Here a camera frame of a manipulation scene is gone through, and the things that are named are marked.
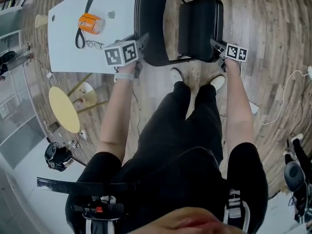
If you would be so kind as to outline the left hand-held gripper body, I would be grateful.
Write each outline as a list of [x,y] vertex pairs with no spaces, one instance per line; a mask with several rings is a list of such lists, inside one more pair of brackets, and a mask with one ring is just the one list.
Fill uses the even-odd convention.
[[124,41],[117,40],[104,48],[107,66],[114,67],[117,70],[119,67],[134,62],[136,64],[134,78],[139,78],[142,69],[141,62],[144,59],[144,47],[146,46],[139,46],[139,39],[130,40],[130,38],[126,38]]

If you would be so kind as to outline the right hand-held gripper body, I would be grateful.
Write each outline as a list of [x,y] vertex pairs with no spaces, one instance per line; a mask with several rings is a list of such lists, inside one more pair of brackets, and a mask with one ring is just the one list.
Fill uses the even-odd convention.
[[225,72],[225,59],[232,59],[239,63],[243,63],[247,61],[248,49],[239,47],[235,44],[226,45],[222,43],[217,44],[217,50],[219,52],[219,66]]

